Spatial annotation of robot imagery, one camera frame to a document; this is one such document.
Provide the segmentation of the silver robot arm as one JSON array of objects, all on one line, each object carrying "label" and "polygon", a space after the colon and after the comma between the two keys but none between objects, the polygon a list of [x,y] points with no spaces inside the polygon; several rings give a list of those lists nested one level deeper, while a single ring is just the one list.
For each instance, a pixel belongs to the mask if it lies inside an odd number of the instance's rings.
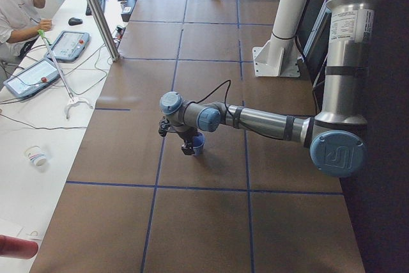
[{"label": "silver robot arm", "polygon": [[316,116],[301,119],[223,101],[200,104],[170,91],[160,99],[159,134],[178,134],[182,152],[198,155],[204,146],[203,132],[227,125],[302,143],[314,165],[327,175],[344,178],[360,171],[367,160],[363,141],[367,121],[360,101],[368,75],[374,11],[380,1],[325,0],[325,11],[331,14],[330,33],[323,103]]}]

